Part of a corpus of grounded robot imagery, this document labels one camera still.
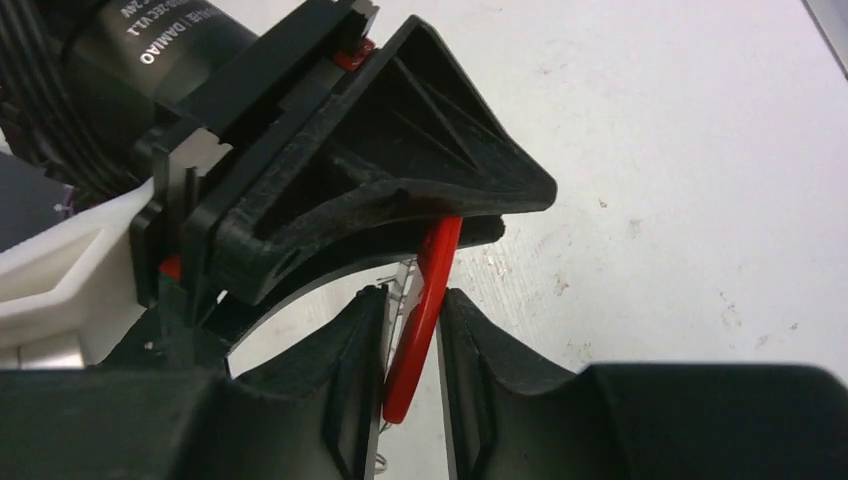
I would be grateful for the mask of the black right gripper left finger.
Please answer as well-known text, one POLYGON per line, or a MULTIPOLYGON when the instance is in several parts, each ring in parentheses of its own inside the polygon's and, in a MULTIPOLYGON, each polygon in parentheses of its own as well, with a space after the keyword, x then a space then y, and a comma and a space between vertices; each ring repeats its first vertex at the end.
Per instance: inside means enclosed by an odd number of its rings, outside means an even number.
POLYGON ((5 479, 370 479, 388 292, 237 378, 212 369, 5 371, 5 479))

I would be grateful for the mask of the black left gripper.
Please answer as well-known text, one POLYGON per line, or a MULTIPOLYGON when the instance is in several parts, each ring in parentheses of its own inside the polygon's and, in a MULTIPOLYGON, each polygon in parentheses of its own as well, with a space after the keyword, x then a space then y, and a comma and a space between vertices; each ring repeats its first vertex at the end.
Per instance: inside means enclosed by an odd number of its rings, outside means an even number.
POLYGON ((237 345, 313 290, 415 257, 436 219, 554 203, 555 180, 417 16, 330 97, 376 12, 308 1, 256 36, 207 1, 100 9, 148 104, 134 153, 154 182, 129 228, 146 312, 105 366, 185 362, 220 292, 205 330, 237 345))

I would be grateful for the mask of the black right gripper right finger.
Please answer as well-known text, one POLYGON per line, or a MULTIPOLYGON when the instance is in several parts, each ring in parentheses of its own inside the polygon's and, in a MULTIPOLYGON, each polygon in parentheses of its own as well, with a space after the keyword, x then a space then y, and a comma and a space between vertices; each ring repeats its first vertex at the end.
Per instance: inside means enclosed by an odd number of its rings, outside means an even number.
POLYGON ((440 318, 452 479, 843 479, 847 390, 804 365, 596 363, 571 372, 461 290, 440 318))

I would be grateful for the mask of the red and steel key holder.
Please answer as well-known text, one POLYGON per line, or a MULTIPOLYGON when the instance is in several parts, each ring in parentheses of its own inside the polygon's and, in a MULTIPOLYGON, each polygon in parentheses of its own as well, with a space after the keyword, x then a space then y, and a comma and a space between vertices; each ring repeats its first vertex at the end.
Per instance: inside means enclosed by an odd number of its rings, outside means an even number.
POLYGON ((428 231, 401 284, 386 353, 381 421, 383 434, 406 418, 436 331, 463 219, 446 217, 428 231))

